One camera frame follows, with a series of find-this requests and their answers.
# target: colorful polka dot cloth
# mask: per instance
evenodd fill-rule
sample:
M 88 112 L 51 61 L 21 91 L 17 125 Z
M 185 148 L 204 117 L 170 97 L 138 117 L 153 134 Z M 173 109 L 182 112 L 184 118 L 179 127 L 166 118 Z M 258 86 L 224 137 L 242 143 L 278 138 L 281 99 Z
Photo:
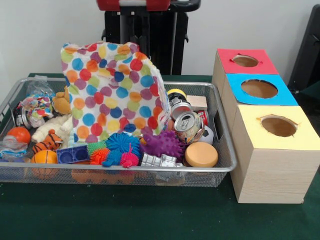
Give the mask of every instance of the colorful polka dot cloth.
M 67 43 L 61 61 L 75 142 L 94 143 L 120 132 L 158 135 L 167 124 L 164 82 L 136 44 Z

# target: wooden box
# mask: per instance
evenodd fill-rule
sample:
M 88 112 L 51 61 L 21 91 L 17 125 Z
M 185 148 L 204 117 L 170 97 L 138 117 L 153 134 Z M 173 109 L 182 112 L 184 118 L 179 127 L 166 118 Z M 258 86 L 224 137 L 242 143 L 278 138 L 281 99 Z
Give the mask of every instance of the wooden box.
M 303 202 L 320 164 L 320 139 L 301 107 L 239 105 L 231 135 L 239 203 Z

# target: tiger plush toy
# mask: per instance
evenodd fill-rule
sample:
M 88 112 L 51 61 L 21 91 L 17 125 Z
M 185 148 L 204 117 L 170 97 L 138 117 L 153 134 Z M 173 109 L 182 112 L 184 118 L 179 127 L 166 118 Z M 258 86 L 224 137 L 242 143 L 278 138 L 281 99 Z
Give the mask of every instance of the tiger plush toy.
M 45 137 L 45 139 L 33 146 L 32 148 L 33 153 L 36 154 L 41 150 L 51 150 L 51 151 L 57 150 L 63 143 L 63 140 L 59 136 L 57 136 L 55 133 L 56 133 L 55 130 L 53 129 L 49 130 L 48 135 Z

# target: purple spiky ball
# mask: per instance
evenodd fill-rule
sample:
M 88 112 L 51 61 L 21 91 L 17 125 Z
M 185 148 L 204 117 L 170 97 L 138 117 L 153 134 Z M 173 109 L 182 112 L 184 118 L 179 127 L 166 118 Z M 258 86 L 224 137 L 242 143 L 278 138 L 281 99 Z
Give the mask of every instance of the purple spiky ball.
M 146 145 L 140 144 L 140 148 L 149 155 L 161 157 L 165 154 L 178 160 L 184 157 L 186 145 L 176 137 L 174 131 L 163 131 L 157 136 L 144 134 L 143 139 Z

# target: metal basket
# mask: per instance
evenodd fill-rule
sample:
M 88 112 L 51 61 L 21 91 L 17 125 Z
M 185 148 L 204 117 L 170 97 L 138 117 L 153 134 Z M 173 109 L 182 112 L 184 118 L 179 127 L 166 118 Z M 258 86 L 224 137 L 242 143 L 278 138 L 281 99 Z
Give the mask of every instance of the metal basket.
M 26 97 L 28 84 L 33 77 L 17 82 L 0 105 L 0 141 L 14 127 L 12 109 Z M 62 92 L 64 78 L 49 78 L 55 92 Z M 217 88 L 210 83 L 165 82 L 166 90 L 178 88 L 187 95 L 205 96 L 208 106 L 209 127 L 214 132 L 213 146 L 218 152 L 215 167 L 149 167 L 122 166 L 109 168 L 83 164 L 35 164 L 0 162 L 0 182 L 47 184 L 112 184 L 147 186 L 217 187 L 227 172 L 237 164 L 236 154 L 228 130 L 225 113 Z M 31 158 L 33 143 L 27 150 Z

